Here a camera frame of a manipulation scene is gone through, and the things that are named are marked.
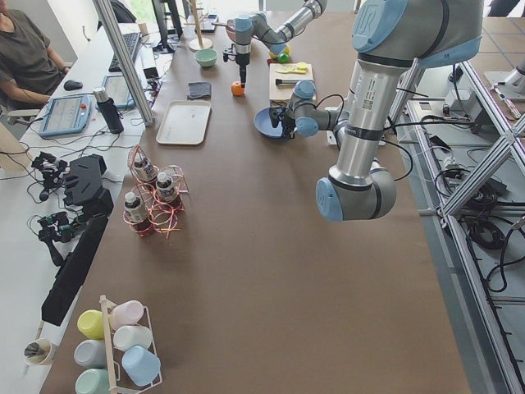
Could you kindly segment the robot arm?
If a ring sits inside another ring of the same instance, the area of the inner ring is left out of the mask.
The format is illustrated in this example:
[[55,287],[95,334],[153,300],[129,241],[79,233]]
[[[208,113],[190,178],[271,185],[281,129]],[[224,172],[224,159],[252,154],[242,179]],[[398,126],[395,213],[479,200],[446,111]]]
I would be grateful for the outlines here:
[[275,30],[268,24],[261,12],[239,15],[234,20],[235,38],[233,54],[240,69],[240,86],[245,87],[247,66],[250,63],[252,38],[261,41],[270,52],[279,57],[287,48],[287,43],[298,35],[311,21],[319,18],[326,10],[327,1],[305,1],[303,6]]
[[474,57],[483,7],[482,1],[367,1],[354,20],[358,58],[346,101],[336,110],[319,110],[314,83],[296,83],[284,121],[293,121],[302,136],[333,131],[340,143],[336,164],[316,185],[325,219],[374,219],[393,208],[395,182],[375,155],[399,78],[414,62],[427,69]]

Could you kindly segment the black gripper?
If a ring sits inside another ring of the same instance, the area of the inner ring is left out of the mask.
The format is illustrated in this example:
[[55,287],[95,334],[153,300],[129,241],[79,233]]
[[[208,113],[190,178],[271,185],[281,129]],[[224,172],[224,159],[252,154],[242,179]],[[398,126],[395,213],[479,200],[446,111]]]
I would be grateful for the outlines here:
[[235,62],[240,67],[240,84],[245,87],[247,79],[247,65],[250,63],[250,53],[237,53]]
[[283,139],[292,140],[295,138],[295,120],[287,114],[287,108],[270,107],[268,115],[272,127],[281,130]]

